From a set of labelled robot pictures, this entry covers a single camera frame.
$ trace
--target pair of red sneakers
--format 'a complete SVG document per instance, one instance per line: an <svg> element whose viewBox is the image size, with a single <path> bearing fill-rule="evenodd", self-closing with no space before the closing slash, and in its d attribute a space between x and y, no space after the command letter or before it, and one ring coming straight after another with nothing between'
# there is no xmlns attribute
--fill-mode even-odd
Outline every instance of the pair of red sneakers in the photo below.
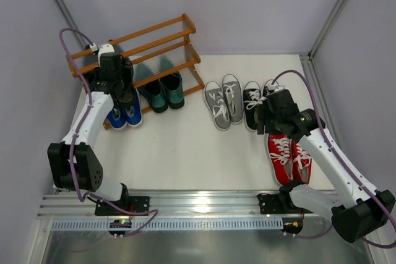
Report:
<svg viewBox="0 0 396 264"><path fill-rule="evenodd" d="M286 135L268 135L267 152L272 162L273 174L279 184L303 181L311 178L312 157Z"/></svg>

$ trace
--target gray wall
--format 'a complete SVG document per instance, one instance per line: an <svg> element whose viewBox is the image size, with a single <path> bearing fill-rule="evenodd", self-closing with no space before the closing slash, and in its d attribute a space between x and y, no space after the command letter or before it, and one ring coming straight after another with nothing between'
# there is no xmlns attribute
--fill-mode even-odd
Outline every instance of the gray wall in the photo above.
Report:
<svg viewBox="0 0 396 264"><path fill-rule="evenodd" d="M379 189L394 195L395 3L349 0L316 57L347 155ZM393 231L388 235L387 243L395 238Z"/></svg>
<svg viewBox="0 0 396 264"><path fill-rule="evenodd" d="M66 24L52 0L0 0L0 7L0 263L26 263L51 186L46 149L68 130L80 88L58 41Z"/></svg>
<svg viewBox="0 0 396 264"><path fill-rule="evenodd" d="M187 13L201 54L307 52L336 0L65 0L97 43Z"/></svg>

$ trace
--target pair of gray sneakers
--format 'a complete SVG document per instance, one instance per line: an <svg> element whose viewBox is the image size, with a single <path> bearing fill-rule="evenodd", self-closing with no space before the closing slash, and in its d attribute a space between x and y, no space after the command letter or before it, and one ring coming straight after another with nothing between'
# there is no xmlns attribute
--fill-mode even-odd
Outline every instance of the pair of gray sneakers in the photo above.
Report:
<svg viewBox="0 0 396 264"><path fill-rule="evenodd" d="M243 120L242 92L238 79L227 74L223 78L222 88L217 82L206 84L204 100L219 130L227 130L231 123L239 124Z"/></svg>

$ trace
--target white table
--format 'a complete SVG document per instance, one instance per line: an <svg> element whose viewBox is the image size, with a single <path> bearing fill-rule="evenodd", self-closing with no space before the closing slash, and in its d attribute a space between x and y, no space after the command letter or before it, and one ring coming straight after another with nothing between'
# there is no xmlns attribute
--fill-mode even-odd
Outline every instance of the white table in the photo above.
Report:
<svg viewBox="0 0 396 264"><path fill-rule="evenodd" d="M303 72L298 55L201 56L197 65L205 83L219 84L234 74L244 87L250 80L263 85L283 70ZM182 70L184 88L196 82ZM300 109L311 107L303 82L293 74L282 77ZM182 109L162 114L149 112L138 128L103 129L94 151L106 176L130 189L158 190L277 190L264 137L248 132L243 123L225 132L216 129L202 92L185 98ZM82 92L74 119L85 101ZM332 184L316 163L311 182L315 189L331 190Z"/></svg>

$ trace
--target white shoelace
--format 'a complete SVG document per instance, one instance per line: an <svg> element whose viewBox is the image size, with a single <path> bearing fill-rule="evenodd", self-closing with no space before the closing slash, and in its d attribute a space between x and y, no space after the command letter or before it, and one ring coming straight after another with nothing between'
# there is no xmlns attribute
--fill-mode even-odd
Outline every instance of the white shoelace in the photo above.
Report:
<svg viewBox="0 0 396 264"><path fill-rule="evenodd" d="M250 100L243 101L243 103L247 103L247 110L250 110L256 105L261 104L265 100L264 96L260 97L260 90L249 91L248 94L250 96Z"/></svg>
<svg viewBox="0 0 396 264"><path fill-rule="evenodd" d="M223 116L224 119L228 120L228 113L227 109L225 108L225 103L223 99L223 92L218 91L218 96L215 93L209 93L209 97L217 102L218 105L212 107L213 113L213 120L216 119L218 116Z"/></svg>
<svg viewBox="0 0 396 264"><path fill-rule="evenodd" d="M236 106L234 102L234 90L233 87L236 87L236 85L233 83L232 85L224 85L225 87L225 96L228 99L228 102L230 104L230 112L231 114L236 114Z"/></svg>
<svg viewBox="0 0 396 264"><path fill-rule="evenodd" d="M297 148L298 156L293 160L293 162L297 161L298 162L298 169L300 171L302 171L304 169L304 166L303 166L303 163L301 162L301 160L305 159L305 160L309 161L310 159L312 159L312 157L298 143L296 143L296 148Z"/></svg>
<svg viewBox="0 0 396 264"><path fill-rule="evenodd" d="M287 137L281 139L272 139L276 148L279 150L280 155L276 153L270 153L271 159L274 161L280 161L280 164L285 165L287 161L290 160L290 143Z"/></svg>

